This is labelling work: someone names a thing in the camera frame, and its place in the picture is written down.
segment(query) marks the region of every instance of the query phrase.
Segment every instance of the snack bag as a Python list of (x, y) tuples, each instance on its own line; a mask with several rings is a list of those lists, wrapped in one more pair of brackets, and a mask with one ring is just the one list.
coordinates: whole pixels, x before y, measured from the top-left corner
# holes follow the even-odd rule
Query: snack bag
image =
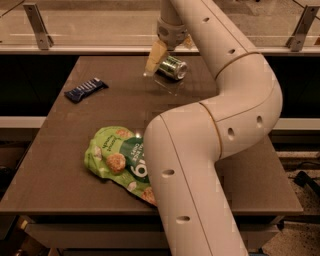
[(127, 128), (101, 128), (90, 141), (84, 164), (97, 176), (111, 179), (156, 205), (144, 161), (143, 139)]

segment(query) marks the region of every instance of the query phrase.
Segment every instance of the green snack bag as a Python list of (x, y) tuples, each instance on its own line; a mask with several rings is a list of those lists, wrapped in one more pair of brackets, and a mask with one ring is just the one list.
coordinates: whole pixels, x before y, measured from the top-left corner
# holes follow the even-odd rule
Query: green snack bag
[(143, 139), (121, 126), (101, 128), (90, 141), (85, 166), (156, 205), (144, 161)]

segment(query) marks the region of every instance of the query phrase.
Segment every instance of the metal frame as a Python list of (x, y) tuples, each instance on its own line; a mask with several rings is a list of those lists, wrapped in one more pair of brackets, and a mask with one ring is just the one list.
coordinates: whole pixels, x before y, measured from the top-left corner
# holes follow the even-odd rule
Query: metal frame
[(293, 35), (289, 38), (286, 44), (292, 52), (299, 52), (302, 50), (307, 34), (314, 21), (314, 18), (317, 15), (318, 10), (319, 6), (315, 5), (307, 5), (304, 8)]
[(23, 7), (36, 36), (39, 49), (48, 50), (53, 45), (53, 40), (47, 32), (37, 4), (26, 3), (23, 4)]

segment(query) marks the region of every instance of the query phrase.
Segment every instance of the gray floor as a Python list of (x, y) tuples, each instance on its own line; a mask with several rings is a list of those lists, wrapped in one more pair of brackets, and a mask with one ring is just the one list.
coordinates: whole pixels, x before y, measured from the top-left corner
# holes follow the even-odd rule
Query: gray floor
[(292, 188), (304, 209), (303, 216), (284, 221), (284, 228), (272, 238), (263, 250), (270, 256), (317, 256), (320, 252), (320, 199), (309, 186), (300, 187), (294, 183), (294, 178), (301, 171), (305, 171), (311, 178), (320, 184), (319, 164), (317, 152), (278, 152), (280, 160), (288, 176)]

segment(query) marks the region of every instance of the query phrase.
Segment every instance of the table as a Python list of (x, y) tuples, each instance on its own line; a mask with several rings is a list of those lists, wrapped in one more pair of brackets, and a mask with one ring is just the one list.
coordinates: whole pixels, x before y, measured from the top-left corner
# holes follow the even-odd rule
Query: table
[[(147, 56), (80, 57), (2, 199), (0, 213), (23, 215), (29, 221), (26, 232), (46, 247), (168, 248), (157, 208), (98, 178), (83, 160), (101, 127), (124, 126), (143, 136), (159, 113), (216, 95), (201, 56), (178, 58), (189, 67), (180, 82), (159, 74), (143, 77)], [(64, 96), (93, 77), (109, 88), (79, 104)], [(219, 161), (216, 169), (248, 247), (270, 239), (279, 216), (302, 212), (269, 138)], [(264, 235), (257, 239), (257, 233)]]

